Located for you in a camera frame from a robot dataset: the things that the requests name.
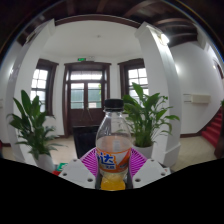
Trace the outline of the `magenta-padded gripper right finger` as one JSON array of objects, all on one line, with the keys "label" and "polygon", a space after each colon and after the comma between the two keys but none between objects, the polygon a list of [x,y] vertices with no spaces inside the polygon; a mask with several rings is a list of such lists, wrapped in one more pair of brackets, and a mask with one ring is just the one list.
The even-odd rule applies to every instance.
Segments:
[{"label": "magenta-padded gripper right finger", "polygon": [[128,189],[144,187],[171,173],[168,167],[163,167],[154,159],[147,159],[140,152],[131,149],[126,186]]}]

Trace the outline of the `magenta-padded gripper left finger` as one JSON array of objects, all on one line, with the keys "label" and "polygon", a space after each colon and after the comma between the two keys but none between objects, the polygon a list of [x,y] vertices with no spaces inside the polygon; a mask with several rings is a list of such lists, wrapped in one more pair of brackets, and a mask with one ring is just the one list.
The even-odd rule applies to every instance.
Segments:
[{"label": "magenta-padded gripper left finger", "polygon": [[95,189],[100,181],[96,149],[91,149],[80,159],[71,160],[59,176],[78,186]]}]

